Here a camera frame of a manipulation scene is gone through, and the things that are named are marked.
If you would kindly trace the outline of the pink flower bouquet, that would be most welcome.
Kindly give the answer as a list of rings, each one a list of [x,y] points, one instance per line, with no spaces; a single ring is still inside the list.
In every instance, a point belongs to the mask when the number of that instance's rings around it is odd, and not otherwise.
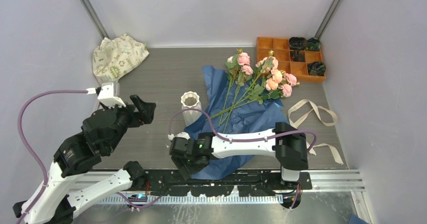
[[[225,99],[220,101],[222,110],[211,119],[219,117],[219,126],[227,127],[231,114],[245,105],[290,97],[300,82],[292,73],[280,70],[278,64],[273,50],[252,66],[249,54],[238,49],[225,62]]]

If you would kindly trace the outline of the blue wrapping paper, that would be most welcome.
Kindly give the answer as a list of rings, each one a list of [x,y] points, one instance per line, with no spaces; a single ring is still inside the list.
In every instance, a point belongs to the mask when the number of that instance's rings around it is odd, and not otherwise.
[[[214,68],[211,65],[202,68],[208,106],[205,112],[212,118],[213,126],[219,133],[251,133],[267,130],[275,127],[277,122],[286,122],[288,119],[282,113],[283,103],[280,99],[267,100],[263,104],[258,102],[248,103],[234,109],[227,126],[219,124],[220,117],[215,114],[230,107],[235,95],[236,86],[229,90],[229,80],[223,69]],[[209,165],[196,174],[192,179],[219,180],[231,174],[238,168],[247,164],[253,156],[231,156],[225,159],[212,160]]]

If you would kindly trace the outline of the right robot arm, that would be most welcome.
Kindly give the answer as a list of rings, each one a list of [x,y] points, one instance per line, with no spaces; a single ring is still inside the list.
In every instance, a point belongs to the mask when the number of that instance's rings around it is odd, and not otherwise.
[[[308,169],[306,135],[285,122],[274,128],[253,133],[201,133],[196,139],[182,132],[169,134],[169,154],[185,180],[212,161],[239,156],[267,156],[280,163],[280,184],[285,189],[299,182],[300,171]]]

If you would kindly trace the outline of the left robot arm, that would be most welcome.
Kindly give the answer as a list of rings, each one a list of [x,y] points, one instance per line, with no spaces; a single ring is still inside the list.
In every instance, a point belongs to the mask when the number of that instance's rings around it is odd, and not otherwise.
[[[33,196],[13,205],[18,221],[25,223],[72,223],[86,209],[114,193],[147,189],[148,179],[137,161],[127,162],[107,179],[79,191],[74,184],[101,158],[111,155],[129,128],[150,124],[155,103],[130,96],[131,104],[95,111],[82,124],[81,132],[67,138],[53,156],[43,181]]]

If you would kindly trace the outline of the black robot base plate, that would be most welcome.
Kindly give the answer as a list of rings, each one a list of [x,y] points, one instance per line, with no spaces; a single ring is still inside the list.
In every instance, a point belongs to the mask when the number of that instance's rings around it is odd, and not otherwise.
[[[229,196],[237,188],[240,197],[273,196],[297,189],[311,190],[308,172],[301,172],[297,182],[287,182],[281,178],[279,170],[248,169],[235,171],[221,180],[185,180],[177,170],[148,170],[143,179],[133,184],[129,191],[141,191],[154,196]]]

